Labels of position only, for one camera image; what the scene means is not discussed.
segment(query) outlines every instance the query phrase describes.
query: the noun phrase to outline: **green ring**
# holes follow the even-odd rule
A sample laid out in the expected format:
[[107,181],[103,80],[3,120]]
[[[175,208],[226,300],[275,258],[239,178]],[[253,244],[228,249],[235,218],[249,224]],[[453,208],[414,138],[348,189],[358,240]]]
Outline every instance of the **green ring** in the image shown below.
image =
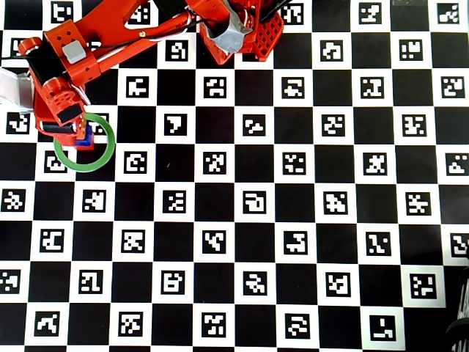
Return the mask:
[[108,137],[108,146],[106,147],[106,150],[99,158],[96,160],[94,163],[90,164],[77,164],[71,161],[64,153],[64,150],[62,148],[62,145],[57,141],[56,139],[53,140],[53,148],[56,152],[57,158],[59,161],[64,164],[66,167],[68,167],[70,170],[77,171],[77,172],[94,172],[104,165],[106,165],[112,158],[112,155],[114,154],[114,151],[116,149],[116,136],[114,135],[114,131],[112,130],[111,125],[104,120],[101,116],[96,115],[96,114],[85,114],[85,119],[86,121],[92,121],[96,122],[98,125],[100,125],[103,130],[106,132],[106,135]]

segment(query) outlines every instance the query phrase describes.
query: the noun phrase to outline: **black and white pattern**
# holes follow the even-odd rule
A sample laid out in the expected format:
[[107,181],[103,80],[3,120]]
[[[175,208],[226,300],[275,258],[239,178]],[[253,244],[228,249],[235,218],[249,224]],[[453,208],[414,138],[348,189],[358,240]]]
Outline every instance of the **black and white pattern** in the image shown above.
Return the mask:
[[[0,0],[1,56],[97,3]],[[0,106],[0,350],[444,351],[421,331],[468,264],[468,4],[279,13],[266,62],[190,29],[87,84],[117,138],[97,172]],[[70,160],[103,154],[91,126]]]

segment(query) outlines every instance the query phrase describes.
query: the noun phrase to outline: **checkerboard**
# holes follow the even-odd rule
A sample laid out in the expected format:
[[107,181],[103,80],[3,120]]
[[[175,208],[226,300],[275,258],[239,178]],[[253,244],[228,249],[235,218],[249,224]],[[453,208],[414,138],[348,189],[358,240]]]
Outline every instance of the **checkerboard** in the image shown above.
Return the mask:
[[[1,0],[1,55],[99,2]],[[117,134],[91,174],[0,106],[0,351],[445,350],[468,264],[468,4],[281,15],[266,62],[219,67],[189,31],[89,84]],[[151,3],[127,26],[162,21]],[[70,159],[103,153],[93,128]]]

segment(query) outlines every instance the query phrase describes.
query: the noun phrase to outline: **white square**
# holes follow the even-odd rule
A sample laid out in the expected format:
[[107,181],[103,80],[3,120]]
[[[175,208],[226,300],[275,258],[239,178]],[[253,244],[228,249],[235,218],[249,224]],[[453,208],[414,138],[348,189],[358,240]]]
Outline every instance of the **white square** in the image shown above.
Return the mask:
[[196,105],[235,106],[235,70],[197,70]]
[[433,106],[395,106],[394,144],[437,144]]
[[60,26],[67,19],[70,18],[73,22],[81,20],[81,0],[64,0],[64,2],[72,2],[73,8],[68,6],[60,6],[57,0],[52,4],[51,0],[43,0],[43,31],[50,31],[51,29]]
[[438,184],[469,185],[469,146],[437,145],[436,148]]
[[117,105],[156,106],[158,70],[120,68],[117,86]]
[[[85,111],[91,114],[100,115],[109,122],[114,134],[117,136],[117,106],[115,105],[87,105]],[[96,122],[88,122],[95,134],[95,144],[108,144],[108,137],[104,129]]]
[[273,144],[274,126],[272,106],[234,107],[235,144]]
[[158,68],[163,70],[195,70],[197,33],[168,37],[158,43]]
[[[418,60],[420,55],[423,55],[422,60]],[[431,69],[433,67],[431,34],[429,32],[391,32],[391,65],[394,69],[403,70]]]
[[393,71],[387,68],[352,70],[352,96],[354,107],[392,106]]
[[[436,289],[433,289],[433,292],[419,292],[421,285],[428,283],[429,278],[425,277],[426,282],[421,282],[418,278],[415,280],[415,277],[413,277],[411,282],[411,275],[413,274],[430,275],[432,284]],[[446,308],[445,279],[442,265],[401,265],[401,280],[404,308]],[[436,295],[436,298],[428,298],[430,294]]]
[[[339,197],[332,197],[331,194],[334,193],[337,193]],[[354,183],[315,183],[314,208],[316,212],[316,223],[356,223],[356,198],[357,195]]]
[[[298,326],[286,326],[286,320],[290,315],[298,315],[301,323],[298,321],[299,328],[305,326],[304,318],[309,319],[309,338],[287,338],[287,332],[296,333],[299,330]],[[276,306],[276,320],[277,320],[277,347],[278,348],[318,348],[320,346],[320,330],[319,330],[319,312],[317,306],[302,306],[293,304],[278,304]]]
[[[24,337],[24,344],[28,346],[66,346],[68,335],[68,303],[28,303],[26,310],[26,333]],[[46,320],[41,320],[43,323],[40,329],[58,329],[58,336],[35,336],[36,331],[36,312],[58,312],[59,315],[51,315],[52,324],[47,324]]]
[[195,222],[193,225],[195,263],[235,262],[234,222]]
[[113,262],[152,262],[155,223],[153,221],[115,221]]
[[[34,181],[0,181],[0,221],[31,221],[34,215],[34,188]],[[26,197],[22,199],[21,194],[24,191]],[[13,211],[15,209],[13,205],[24,206],[24,211]],[[12,207],[12,211],[1,211],[3,206]]]
[[358,265],[317,264],[317,303],[320,306],[360,306]]
[[[441,224],[440,217],[440,192],[438,190],[438,185],[419,185],[419,184],[398,184],[396,186],[397,190],[397,218],[400,224]],[[428,205],[425,205],[421,202],[426,202],[426,200],[421,198],[421,201],[414,197],[414,194],[427,194],[430,195],[430,207],[431,215],[424,215],[422,213],[426,211],[425,208],[428,208]],[[407,214],[407,202],[412,202],[412,205],[409,207],[412,208],[411,215]]]
[[[183,201],[183,211],[178,210],[180,206],[176,206],[179,202],[174,196],[168,196],[165,191],[178,192],[176,196],[181,194]],[[155,184],[155,220],[170,222],[193,222],[195,217],[195,183],[191,182],[157,182]],[[164,195],[173,197],[172,210],[163,206],[170,199],[164,199]]]
[[193,263],[154,262],[152,303],[193,303]]
[[349,32],[314,32],[312,40],[315,70],[352,69],[352,35]]
[[306,222],[276,222],[276,263],[316,262],[316,226]]
[[[6,271],[4,272],[5,276],[0,275],[0,283],[2,286],[5,285],[5,288],[0,286],[0,301],[2,303],[28,303],[29,266],[28,260],[0,261],[0,271]],[[20,277],[16,275],[17,270],[20,271]]]
[[[469,68],[434,68],[432,80],[434,106],[469,106]],[[460,92],[464,92],[464,97],[452,96]]]
[[[380,3],[380,11],[365,12],[361,9],[361,4]],[[352,0],[350,3],[350,28],[351,32],[378,33],[391,31],[391,7],[389,1],[381,0]]]
[[[64,147],[64,151],[71,161],[76,162],[77,151],[74,147]],[[57,158],[52,142],[36,144],[36,181],[75,182],[75,176],[76,172]]]
[[155,182],[156,144],[117,143],[116,181]]
[[34,114],[21,115],[18,108],[14,106],[0,105],[0,121],[2,143],[37,143],[38,132]]
[[443,264],[468,266],[469,225],[441,225]]
[[[438,7],[443,4],[457,4],[457,8],[441,9]],[[450,33],[467,33],[468,32],[468,2],[465,0],[438,0],[429,1],[428,5],[429,24],[431,32],[450,32]]]
[[355,145],[355,183],[395,184],[396,149],[393,145]]
[[[136,326],[130,324],[129,328],[136,328],[142,336],[119,336],[121,331],[121,321],[119,319],[136,319],[134,313],[143,313],[142,323],[137,322]],[[111,303],[111,317],[109,326],[110,346],[150,346],[152,344],[152,304],[151,303]]]
[[274,183],[235,183],[234,220],[236,222],[275,222]]
[[[379,330],[370,328],[370,316],[394,318],[394,326],[387,329],[385,320],[380,319]],[[404,308],[401,307],[360,307],[361,317],[361,345],[364,350],[379,349],[391,351],[405,351]],[[389,338],[392,341],[378,340]]]
[[312,3],[309,0],[293,0],[280,9],[284,20],[284,33],[308,33],[313,30]]
[[[3,41],[1,47],[1,57],[20,56],[18,46],[25,39],[39,37],[43,38],[43,31],[18,31],[18,30],[5,30],[3,31]],[[25,59],[10,59],[2,60],[2,67],[22,67],[29,68],[29,64]]]
[[313,108],[314,144],[353,145],[355,141],[352,106]]
[[401,263],[398,224],[357,224],[358,264]]
[[113,221],[115,197],[114,182],[75,182],[73,220]]
[[82,260],[72,262],[70,303],[111,303],[111,290],[112,262]]
[[314,145],[276,144],[273,152],[276,183],[314,183]]
[[235,263],[234,302],[236,304],[276,304],[276,264]]
[[33,221],[31,261],[70,262],[73,250],[73,221]]
[[269,55],[266,61],[245,61],[243,54],[234,55],[235,70],[273,70],[273,54]]
[[[213,320],[218,320],[220,325],[225,321],[225,337],[203,337],[202,319],[203,313],[221,313],[223,318],[211,315]],[[194,304],[192,339],[195,347],[234,347],[235,346],[235,305],[234,304]]]
[[156,142],[158,144],[195,144],[196,107],[158,106],[156,108]]
[[235,182],[234,144],[196,144],[195,148],[197,183]]
[[313,70],[274,70],[273,86],[275,107],[313,106]]

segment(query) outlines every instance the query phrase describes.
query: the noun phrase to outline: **black object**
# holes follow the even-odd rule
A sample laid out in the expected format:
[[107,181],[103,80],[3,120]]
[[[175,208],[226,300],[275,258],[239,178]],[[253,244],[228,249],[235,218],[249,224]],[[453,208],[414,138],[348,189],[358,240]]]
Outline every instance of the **black object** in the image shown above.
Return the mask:
[[166,18],[173,18],[188,6],[185,0],[153,0]]

